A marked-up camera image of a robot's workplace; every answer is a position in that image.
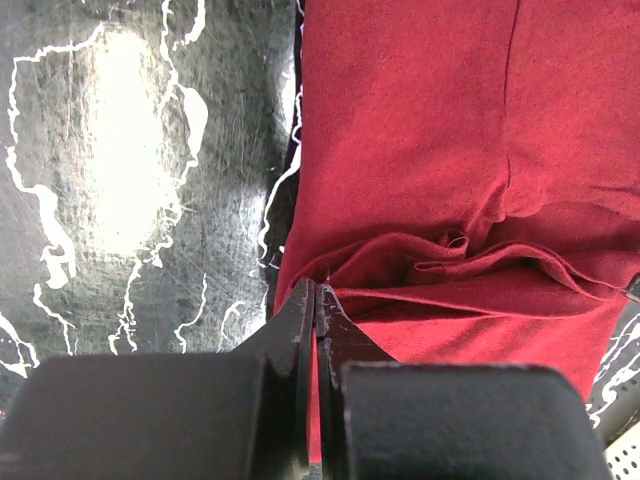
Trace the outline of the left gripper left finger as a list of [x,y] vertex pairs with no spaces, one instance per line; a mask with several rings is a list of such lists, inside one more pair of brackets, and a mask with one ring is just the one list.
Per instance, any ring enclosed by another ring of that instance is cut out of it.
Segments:
[[1,426],[5,479],[300,479],[315,285],[226,353],[46,360]]

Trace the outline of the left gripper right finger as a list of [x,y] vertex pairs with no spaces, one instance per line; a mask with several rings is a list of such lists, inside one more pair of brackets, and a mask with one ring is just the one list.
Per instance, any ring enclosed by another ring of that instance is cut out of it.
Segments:
[[581,399],[557,371],[396,362],[316,293],[327,479],[607,479]]

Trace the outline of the dark red t shirt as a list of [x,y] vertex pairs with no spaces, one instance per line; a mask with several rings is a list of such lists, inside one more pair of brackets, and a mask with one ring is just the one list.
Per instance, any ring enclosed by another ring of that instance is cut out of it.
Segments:
[[532,363],[588,397],[639,272],[635,1],[309,1],[303,278],[401,362]]

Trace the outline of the white plastic laundry basket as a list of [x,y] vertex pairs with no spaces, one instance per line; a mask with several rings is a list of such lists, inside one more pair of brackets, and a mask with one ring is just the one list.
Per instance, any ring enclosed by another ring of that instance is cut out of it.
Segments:
[[636,424],[605,450],[605,460],[614,480],[640,480],[639,438]]

